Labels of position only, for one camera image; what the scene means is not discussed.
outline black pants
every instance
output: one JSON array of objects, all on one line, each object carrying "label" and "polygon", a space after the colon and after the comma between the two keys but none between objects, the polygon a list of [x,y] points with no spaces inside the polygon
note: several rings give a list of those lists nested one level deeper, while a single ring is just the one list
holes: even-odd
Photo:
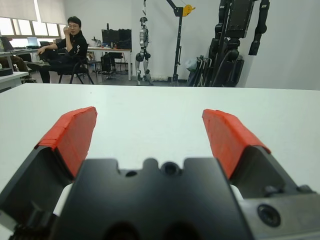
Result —
[{"label": "black pants", "polygon": [[50,83],[49,71],[63,72],[72,69],[75,65],[75,62],[72,61],[72,59],[65,55],[59,55],[58,52],[54,50],[46,50],[40,55],[40,59],[45,60],[50,64],[50,66],[44,66],[39,70],[44,84]]}]

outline screw hole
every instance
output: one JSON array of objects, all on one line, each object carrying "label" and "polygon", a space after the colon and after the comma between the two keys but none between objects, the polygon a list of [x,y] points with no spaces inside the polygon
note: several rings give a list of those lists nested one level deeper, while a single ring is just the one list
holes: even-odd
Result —
[{"label": "screw hole", "polygon": [[136,171],[129,171],[129,172],[127,172],[126,173],[126,177],[133,177],[133,176],[135,176],[135,175],[137,175],[138,173],[136,172]]},{"label": "screw hole", "polygon": [[176,176],[180,173],[179,166],[173,162],[166,162],[163,164],[161,171],[168,176]]},{"label": "screw hole", "polygon": [[257,209],[260,219],[269,227],[278,227],[281,223],[280,214],[272,206],[262,204]]}]

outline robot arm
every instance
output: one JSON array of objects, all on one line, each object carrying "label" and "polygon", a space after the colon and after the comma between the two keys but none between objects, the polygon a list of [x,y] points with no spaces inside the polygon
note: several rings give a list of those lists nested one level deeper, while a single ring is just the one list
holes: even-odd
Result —
[{"label": "robot arm", "polygon": [[255,29],[254,40],[251,44],[249,55],[256,56],[258,54],[262,34],[267,31],[266,21],[268,17],[269,7],[269,0],[261,0],[258,25]]}]

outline man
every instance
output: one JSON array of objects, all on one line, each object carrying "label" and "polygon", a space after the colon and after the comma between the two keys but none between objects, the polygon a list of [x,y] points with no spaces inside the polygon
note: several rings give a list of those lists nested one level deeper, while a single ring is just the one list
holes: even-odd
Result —
[{"label": "man", "polygon": [[[50,83],[49,71],[64,71],[73,68],[78,58],[87,57],[88,44],[81,31],[81,20],[76,16],[69,17],[68,26],[63,29],[65,39],[57,44],[43,46],[37,53],[42,61],[28,63],[28,67],[39,70],[43,83]],[[66,48],[59,55],[55,50]]]}]

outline screw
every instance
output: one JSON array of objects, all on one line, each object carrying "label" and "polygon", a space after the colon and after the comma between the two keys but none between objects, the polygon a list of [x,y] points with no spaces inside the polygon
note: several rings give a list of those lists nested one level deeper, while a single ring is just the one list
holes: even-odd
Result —
[{"label": "screw", "polygon": [[257,212],[262,222],[264,222],[269,227],[276,228],[280,225],[280,214],[272,206],[262,204],[258,206]]}]

